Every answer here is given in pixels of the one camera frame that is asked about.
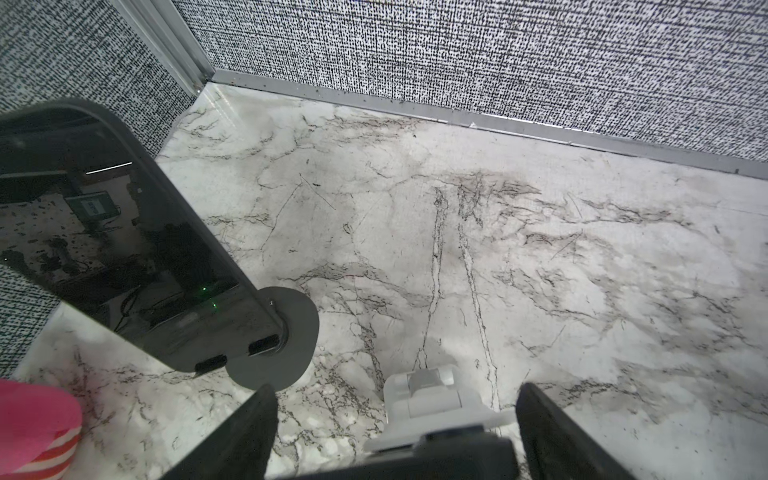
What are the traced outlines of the dark grey round phone stand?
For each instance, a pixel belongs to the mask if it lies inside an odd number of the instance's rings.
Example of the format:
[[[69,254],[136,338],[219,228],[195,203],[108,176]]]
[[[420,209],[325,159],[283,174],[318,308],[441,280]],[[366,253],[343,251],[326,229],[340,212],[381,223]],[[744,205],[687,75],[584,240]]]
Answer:
[[[287,287],[258,292],[267,319],[277,333],[251,340],[246,355],[227,362],[232,380],[251,390],[269,385],[276,391],[296,383],[309,367],[319,335],[319,314],[304,293]]]

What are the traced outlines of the black phone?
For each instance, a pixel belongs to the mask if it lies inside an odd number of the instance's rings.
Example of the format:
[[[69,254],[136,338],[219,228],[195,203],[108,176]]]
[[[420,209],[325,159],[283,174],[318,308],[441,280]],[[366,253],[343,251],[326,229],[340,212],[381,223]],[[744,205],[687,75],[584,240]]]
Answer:
[[[283,342],[281,323],[142,144],[95,105],[2,116],[1,263],[178,371]]]
[[[511,440],[477,429],[423,437],[409,450],[376,454],[338,470],[304,474],[304,479],[517,479]]]

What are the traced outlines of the white folding phone stand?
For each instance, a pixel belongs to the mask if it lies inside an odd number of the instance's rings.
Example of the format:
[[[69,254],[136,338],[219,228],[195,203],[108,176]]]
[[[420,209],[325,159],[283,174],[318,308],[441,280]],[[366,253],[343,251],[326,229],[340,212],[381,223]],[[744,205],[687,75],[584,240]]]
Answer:
[[[395,374],[384,383],[386,425],[364,450],[378,453],[418,443],[423,437],[455,429],[486,430],[509,425],[511,410],[494,411],[455,365]]]

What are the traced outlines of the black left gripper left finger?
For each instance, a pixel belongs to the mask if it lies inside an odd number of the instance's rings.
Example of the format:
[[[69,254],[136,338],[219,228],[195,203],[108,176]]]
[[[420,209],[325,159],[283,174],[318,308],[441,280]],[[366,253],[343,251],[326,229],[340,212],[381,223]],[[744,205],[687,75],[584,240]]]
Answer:
[[[276,393],[264,385],[164,477],[263,479],[277,428]]]

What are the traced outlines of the pink striped plush toy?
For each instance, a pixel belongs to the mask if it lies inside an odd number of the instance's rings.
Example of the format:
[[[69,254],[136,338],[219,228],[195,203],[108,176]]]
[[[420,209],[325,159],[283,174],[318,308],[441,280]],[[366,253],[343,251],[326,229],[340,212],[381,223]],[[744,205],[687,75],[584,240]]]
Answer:
[[[55,387],[1,381],[1,477],[60,479],[81,439],[81,406]]]

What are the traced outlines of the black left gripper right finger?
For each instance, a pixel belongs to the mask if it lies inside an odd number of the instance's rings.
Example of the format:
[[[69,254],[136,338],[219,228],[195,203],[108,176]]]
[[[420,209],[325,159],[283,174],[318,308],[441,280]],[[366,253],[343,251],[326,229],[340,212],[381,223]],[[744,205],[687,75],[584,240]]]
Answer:
[[[521,385],[515,411],[533,479],[634,479],[535,384]]]

